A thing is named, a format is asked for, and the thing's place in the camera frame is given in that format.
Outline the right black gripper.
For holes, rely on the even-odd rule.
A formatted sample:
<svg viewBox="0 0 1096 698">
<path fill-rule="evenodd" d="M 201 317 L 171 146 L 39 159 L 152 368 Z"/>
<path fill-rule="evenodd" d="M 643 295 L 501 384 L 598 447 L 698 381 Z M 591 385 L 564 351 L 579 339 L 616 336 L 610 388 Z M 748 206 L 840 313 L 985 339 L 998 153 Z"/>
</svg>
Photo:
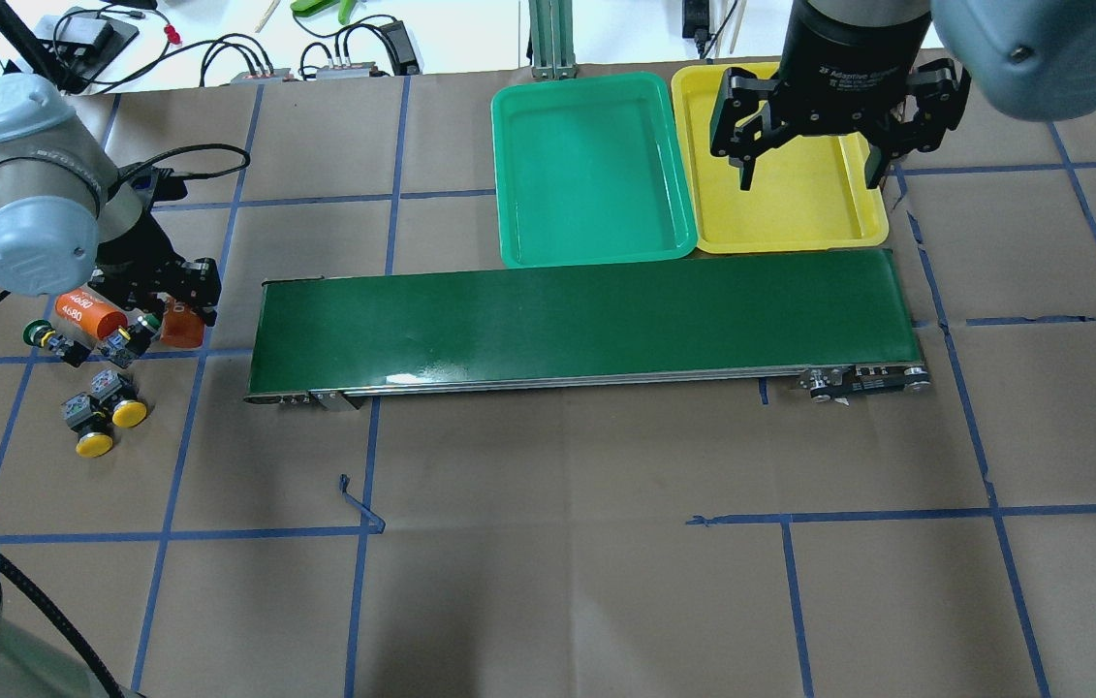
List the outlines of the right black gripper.
<svg viewBox="0 0 1096 698">
<path fill-rule="evenodd" d="M 861 134 L 863 182 L 874 190 L 911 151 L 928 153 L 964 114 L 970 75 L 951 58 L 920 65 L 927 1 L 796 1 L 776 71 L 728 68 L 710 146 L 750 191 L 756 160 L 795 138 Z"/>
</svg>

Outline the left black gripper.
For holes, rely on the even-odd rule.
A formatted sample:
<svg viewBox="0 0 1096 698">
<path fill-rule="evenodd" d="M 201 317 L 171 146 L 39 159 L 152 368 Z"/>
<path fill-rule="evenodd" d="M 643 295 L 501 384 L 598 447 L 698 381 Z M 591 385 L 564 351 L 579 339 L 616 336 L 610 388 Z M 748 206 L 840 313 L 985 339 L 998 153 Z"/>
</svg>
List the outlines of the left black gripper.
<svg viewBox="0 0 1096 698">
<path fill-rule="evenodd" d="M 118 169 L 128 181 L 112 190 L 99 217 L 92 290 L 123 309 L 155 313 L 163 312 L 159 295 L 167 295 L 214 327 L 222 288 L 218 264 L 214 258 L 189 261 L 180 256 L 150 213 L 150 205 L 159 198 L 184 198 L 185 176 L 170 168 L 152 167 L 138 174 L 135 170 L 135 165 Z"/>
</svg>

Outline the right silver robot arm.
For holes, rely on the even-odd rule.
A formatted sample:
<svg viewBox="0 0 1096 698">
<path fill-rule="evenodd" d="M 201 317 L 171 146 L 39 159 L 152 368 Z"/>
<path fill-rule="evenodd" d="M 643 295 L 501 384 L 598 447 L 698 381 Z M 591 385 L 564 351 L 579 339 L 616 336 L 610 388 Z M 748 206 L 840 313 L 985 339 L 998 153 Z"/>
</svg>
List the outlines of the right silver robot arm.
<svg viewBox="0 0 1096 698">
<path fill-rule="evenodd" d="M 858 133 L 874 187 L 941 145 L 972 88 L 1026 122 L 1096 111 L 1096 1 L 796 1 L 769 79 L 722 75 L 708 151 L 746 190 L 775 147 Z"/>
</svg>

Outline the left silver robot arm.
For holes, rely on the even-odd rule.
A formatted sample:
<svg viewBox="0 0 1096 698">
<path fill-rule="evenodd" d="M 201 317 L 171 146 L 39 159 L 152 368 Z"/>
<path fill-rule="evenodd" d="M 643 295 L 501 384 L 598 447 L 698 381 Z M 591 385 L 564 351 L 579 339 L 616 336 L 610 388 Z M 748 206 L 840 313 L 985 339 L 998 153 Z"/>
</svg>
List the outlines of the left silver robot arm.
<svg viewBox="0 0 1096 698">
<path fill-rule="evenodd" d="M 88 286 L 126 310 L 189 306 L 207 327 L 221 279 L 212 258 L 180 256 L 150 211 L 187 178 L 155 162 L 119 168 L 39 75 L 0 77 L 0 290 L 59 296 Z"/>
</svg>

